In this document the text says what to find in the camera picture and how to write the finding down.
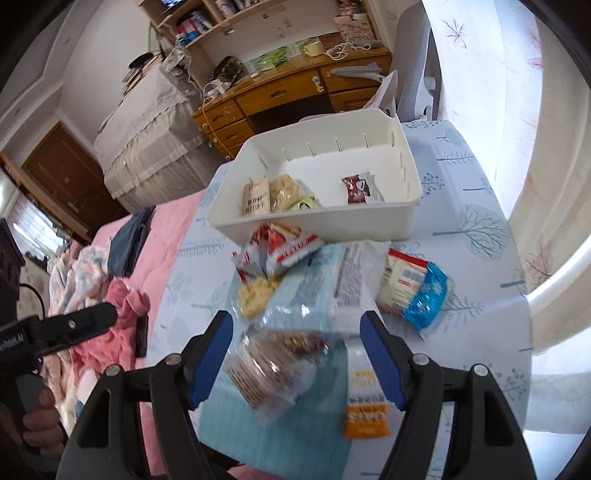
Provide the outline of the person's left hand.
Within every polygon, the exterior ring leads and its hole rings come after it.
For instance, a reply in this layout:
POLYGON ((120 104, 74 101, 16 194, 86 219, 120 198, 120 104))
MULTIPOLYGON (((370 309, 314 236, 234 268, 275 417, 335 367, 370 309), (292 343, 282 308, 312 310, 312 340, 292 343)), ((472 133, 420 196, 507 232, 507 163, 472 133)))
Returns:
POLYGON ((65 435, 60 427, 59 412, 55 398, 48 387, 43 387, 38 396, 39 408, 23 417, 24 435, 18 433, 9 411, 1 405, 1 429, 17 446, 27 443, 49 459, 60 459, 64 451, 65 435))

